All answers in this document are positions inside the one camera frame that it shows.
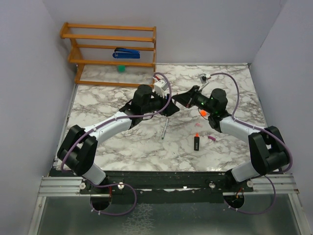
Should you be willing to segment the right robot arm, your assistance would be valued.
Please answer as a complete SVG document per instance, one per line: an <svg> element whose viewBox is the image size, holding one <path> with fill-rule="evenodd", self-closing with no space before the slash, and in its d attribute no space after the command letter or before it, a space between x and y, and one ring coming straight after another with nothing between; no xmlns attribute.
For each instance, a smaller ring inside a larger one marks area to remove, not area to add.
<svg viewBox="0 0 313 235"><path fill-rule="evenodd" d="M196 106L206 111L212 129L248 144L250 160L229 170L228 177L224 180L229 191L238 190L247 179L266 175L290 163L290 156L282 145L283 139L278 128L239 123L226 110L228 100L224 90L214 89L210 97L206 97L199 86L193 86L189 91L172 98L186 108Z"/></svg>

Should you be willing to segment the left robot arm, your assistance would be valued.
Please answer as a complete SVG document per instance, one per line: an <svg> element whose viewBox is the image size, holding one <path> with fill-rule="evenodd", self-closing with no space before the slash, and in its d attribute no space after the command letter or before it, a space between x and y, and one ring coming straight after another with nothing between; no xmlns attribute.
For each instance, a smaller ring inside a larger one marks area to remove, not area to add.
<svg viewBox="0 0 313 235"><path fill-rule="evenodd" d="M72 126L65 136L57 157L77 176L91 182L97 193L107 190L105 172L95 164L97 146L116 134L132 129L144 120L160 114L169 117L179 111L169 94L158 95L148 85L140 85L133 98L107 120L86 128Z"/></svg>

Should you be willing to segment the white green-tipped pen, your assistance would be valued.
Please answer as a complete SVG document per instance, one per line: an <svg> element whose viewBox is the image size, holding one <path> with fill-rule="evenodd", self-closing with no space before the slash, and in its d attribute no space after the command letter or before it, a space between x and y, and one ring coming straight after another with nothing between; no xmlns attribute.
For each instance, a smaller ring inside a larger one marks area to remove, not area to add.
<svg viewBox="0 0 313 235"><path fill-rule="evenodd" d="M165 122L165 125L164 125L164 128L163 128L163 132L162 132L162 136L161 136L161 139L162 139L162 140L163 140L164 137L165 137L168 123L169 123L169 118L167 118L167 120L166 120L166 122Z"/></svg>

